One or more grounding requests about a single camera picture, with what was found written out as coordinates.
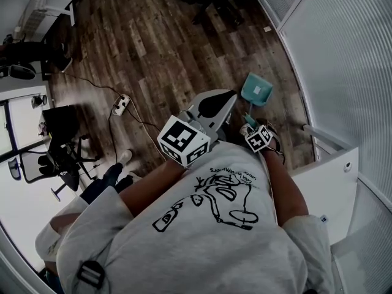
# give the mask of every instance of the white power strip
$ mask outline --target white power strip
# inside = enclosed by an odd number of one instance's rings
[[[128,106],[129,102],[130,102],[129,96],[121,95],[121,97],[119,97],[115,102],[115,108],[113,110],[113,114],[118,116],[122,115],[126,107]]]

